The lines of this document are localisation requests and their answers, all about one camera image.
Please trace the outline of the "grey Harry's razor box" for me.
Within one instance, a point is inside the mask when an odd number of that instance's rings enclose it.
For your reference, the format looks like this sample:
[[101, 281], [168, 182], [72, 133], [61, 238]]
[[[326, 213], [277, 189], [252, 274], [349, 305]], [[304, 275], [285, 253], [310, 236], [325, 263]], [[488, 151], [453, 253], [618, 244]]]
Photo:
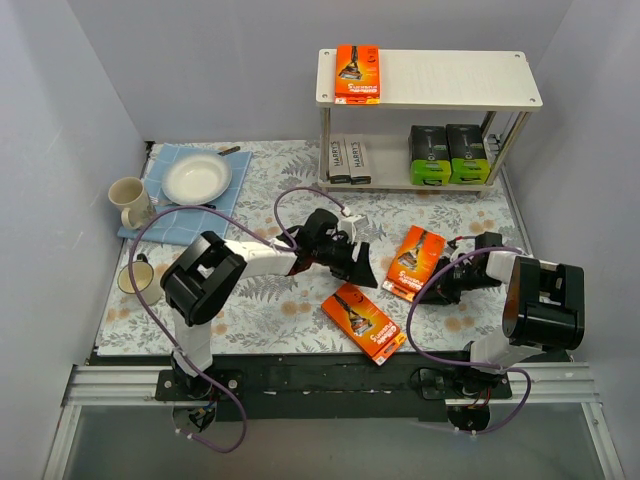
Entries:
[[332, 135], [330, 138], [328, 179], [332, 184], [351, 183], [343, 134]]

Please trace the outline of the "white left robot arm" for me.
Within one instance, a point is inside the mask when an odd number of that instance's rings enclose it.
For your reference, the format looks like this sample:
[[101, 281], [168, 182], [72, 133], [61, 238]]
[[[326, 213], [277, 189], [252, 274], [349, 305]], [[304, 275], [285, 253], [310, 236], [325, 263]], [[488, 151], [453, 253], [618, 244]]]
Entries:
[[317, 209], [304, 225], [291, 227], [268, 241], [224, 240], [211, 231], [200, 234], [160, 280], [178, 343], [172, 352], [178, 388], [193, 400], [211, 392], [211, 321], [239, 281], [293, 276], [319, 264], [339, 280], [377, 287], [369, 260], [370, 245], [356, 240], [357, 231], [367, 224], [363, 215], [339, 218]]

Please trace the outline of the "white H razor box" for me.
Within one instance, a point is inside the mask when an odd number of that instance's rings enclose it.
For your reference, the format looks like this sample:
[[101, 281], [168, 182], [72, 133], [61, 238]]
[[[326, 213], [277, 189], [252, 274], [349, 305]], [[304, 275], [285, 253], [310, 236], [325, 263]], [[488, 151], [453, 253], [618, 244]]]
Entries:
[[344, 143], [351, 183], [354, 185], [370, 184], [372, 181], [371, 167], [364, 137], [359, 134], [346, 135]]

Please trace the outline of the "white two-tier shelf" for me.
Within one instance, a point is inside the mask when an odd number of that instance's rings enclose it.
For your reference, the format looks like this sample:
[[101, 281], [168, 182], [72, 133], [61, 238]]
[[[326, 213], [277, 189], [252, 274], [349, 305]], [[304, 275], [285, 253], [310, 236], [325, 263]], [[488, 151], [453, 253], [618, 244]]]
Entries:
[[468, 192], [482, 198], [494, 189], [507, 152], [530, 116], [543, 105], [526, 55], [521, 51], [381, 50], [381, 101], [370, 108], [422, 111], [483, 112], [483, 139], [500, 112], [516, 115], [492, 162], [488, 179], [479, 185], [413, 185], [400, 162], [408, 158], [402, 136], [368, 135], [372, 180], [356, 190]]

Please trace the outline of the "orange Gillette razor box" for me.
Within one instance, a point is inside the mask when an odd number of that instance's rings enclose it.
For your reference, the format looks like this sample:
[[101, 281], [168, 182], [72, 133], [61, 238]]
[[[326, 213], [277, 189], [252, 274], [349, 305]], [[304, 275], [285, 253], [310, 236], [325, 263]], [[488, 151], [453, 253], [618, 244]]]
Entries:
[[341, 286], [321, 309], [378, 366], [407, 340], [400, 326], [351, 284]]
[[380, 103], [380, 61], [376, 45], [339, 45], [334, 83], [336, 105]]
[[390, 264], [382, 288], [412, 302], [434, 273], [445, 243], [444, 237], [411, 226]]

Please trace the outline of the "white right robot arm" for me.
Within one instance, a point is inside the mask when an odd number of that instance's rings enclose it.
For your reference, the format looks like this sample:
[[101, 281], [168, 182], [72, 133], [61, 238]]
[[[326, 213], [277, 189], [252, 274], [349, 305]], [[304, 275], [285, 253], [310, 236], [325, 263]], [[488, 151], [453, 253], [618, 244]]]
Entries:
[[575, 350], [585, 332], [584, 270], [536, 259], [503, 245], [502, 236], [474, 237], [475, 250], [443, 256], [417, 294], [421, 304], [452, 305], [464, 292], [506, 286], [501, 328], [468, 343], [413, 382], [427, 399], [488, 396], [508, 381], [506, 370], [549, 350]]

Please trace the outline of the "black green razor box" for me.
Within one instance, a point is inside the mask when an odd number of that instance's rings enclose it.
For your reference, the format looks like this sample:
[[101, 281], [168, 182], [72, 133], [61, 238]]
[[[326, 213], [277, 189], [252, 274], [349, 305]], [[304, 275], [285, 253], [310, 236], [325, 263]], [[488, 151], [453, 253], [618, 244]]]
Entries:
[[447, 124], [451, 184], [482, 185], [490, 173], [482, 131], [474, 124]]
[[452, 168], [444, 126], [412, 125], [409, 138], [410, 182], [418, 186], [445, 186]]

